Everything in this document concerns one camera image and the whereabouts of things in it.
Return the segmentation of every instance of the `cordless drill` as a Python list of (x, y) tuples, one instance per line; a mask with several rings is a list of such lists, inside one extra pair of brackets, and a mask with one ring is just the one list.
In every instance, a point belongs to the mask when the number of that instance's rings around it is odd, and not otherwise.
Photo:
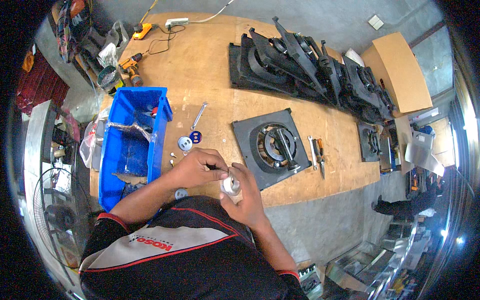
[(119, 64), (120, 69), (124, 74), (128, 74), (130, 76), (130, 81), (132, 85), (135, 87), (144, 85), (144, 81), (140, 77), (138, 73), (138, 62), (142, 59), (142, 54), (137, 53), (132, 57), (126, 59), (124, 62)]

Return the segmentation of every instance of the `blue plastic bin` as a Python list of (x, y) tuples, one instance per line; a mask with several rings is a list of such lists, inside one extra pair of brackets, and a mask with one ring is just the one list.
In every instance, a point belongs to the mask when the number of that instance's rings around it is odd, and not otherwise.
[[(158, 107), (155, 118), (148, 112)], [(163, 141), (167, 121), (173, 114), (167, 100), (165, 87), (122, 87), (113, 99), (108, 122), (140, 126), (153, 129), (152, 140), (147, 141), (140, 132), (124, 132), (115, 127), (105, 126), (98, 202), (109, 212), (126, 195), (125, 182), (113, 174), (147, 176), (147, 182), (154, 181), (161, 174)]]

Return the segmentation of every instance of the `standing fan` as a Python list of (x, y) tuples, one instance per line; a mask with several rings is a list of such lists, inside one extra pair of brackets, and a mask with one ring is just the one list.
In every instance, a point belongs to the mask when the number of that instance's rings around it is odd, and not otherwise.
[(36, 183), (33, 207), (36, 228), (50, 254), (60, 264), (78, 268), (92, 211), (77, 178), (63, 168), (48, 169)]

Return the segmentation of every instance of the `person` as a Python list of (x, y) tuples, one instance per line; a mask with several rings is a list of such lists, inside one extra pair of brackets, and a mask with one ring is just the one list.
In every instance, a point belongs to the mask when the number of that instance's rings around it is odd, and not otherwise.
[(442, 177), (432, 180), (433, 173), (430, 173), (431, 184), (427, 184), (427, 191), (419, 193), (412, 200), (388, 202), (382, 200), (382, 195), (378, 196), (376, 202), (372, 202), (372, 209), (377, 213), (396, 216), (411, 217), (433, 206), (438, 196), (444, 192), (444, 182)]
[[(172, 201), (176, 189), (228, 173), (240, 182), (237, 204), (225, 193), (220, 200)], [(100, 214), (79, 274), (88, 299), (307, 299), (296, 264), (264, 213), (253, 174), (239, 163), (228, 168), (213, 149), (193, 149)]]

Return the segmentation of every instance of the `power strip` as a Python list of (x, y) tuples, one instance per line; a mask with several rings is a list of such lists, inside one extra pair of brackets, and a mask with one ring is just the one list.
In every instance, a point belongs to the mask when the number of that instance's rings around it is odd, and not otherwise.
[(172, 28), (173, 26), (177, 25), (188, 25), (189, 23), (190, 21), (188, 20), (188, 18), (168, 19), (165, 22), (165, 28), (168, 28), (168, 26)]

